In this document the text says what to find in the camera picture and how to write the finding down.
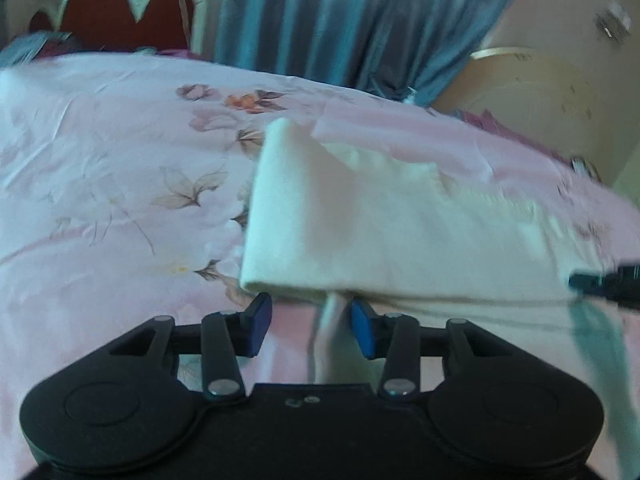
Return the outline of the cream white knit garment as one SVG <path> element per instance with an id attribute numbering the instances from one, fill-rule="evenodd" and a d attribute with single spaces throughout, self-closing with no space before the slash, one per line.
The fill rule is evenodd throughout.
<path id="1" fill-rule="evenodd" d="M 323 144 L 287 119 L 267 127 L 240 272 L 250 292 L 466 316 L 600 387 L 625 375 L 622 328 L 568 278 L 601 266 L 591 240 L 530 200 Z"/>

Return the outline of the pile of clothes at headboard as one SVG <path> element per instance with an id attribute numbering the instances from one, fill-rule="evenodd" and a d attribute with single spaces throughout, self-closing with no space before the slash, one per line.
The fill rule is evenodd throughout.
<path id="1" fill-rule="evenodd" d="M 40 30 L 11 40 L 1 50 L 0 62 L 2 67 L 9 67 L 80 50 L 79 41 L 69 32 Z"/>

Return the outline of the pink floral bed sheet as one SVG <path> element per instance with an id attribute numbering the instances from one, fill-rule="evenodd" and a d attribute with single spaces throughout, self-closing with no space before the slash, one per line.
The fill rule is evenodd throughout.
<path id="1" fill-rule="evenodd" d="M 1 73 L 1 474 L 35 465 L 18 411 L 40 380 L 160 314 L 250 301 L 236 278 L 265 126 L 412 162 L 426 188 L 519 198 L 639 255 L 626 200 L 526 146 L 432 110 L 181 58 L 74 54 Z"/>

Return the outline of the round beige wooden furniture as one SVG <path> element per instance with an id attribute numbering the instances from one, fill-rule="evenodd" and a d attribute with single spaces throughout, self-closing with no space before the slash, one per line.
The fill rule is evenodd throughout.
<path id="1" fill-rule="evenodd" d="M 611 122 L 596 87 L 569 62 L 531 48 L 479 50 L 433 102 L 441 113 L 488 112 L 526 140 L 611 172 Z"/>

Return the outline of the blue grey curtain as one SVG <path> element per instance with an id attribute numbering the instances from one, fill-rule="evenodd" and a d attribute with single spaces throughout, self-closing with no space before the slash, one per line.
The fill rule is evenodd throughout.
<path id="1" fill-rule="evenodd" d="M 512 0 L 222 0 L 216 62 L 429 106 Z"/>

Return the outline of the red white scalloped headboard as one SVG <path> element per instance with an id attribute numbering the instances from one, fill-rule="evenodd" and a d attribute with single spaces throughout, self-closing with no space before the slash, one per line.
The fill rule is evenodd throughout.
<path id="1" fill-rule="evenodd" d="M 60 32 L 91 50 L 204 53 L 207 0 L 61 0 L 43 3 L 30 32 Z"/>

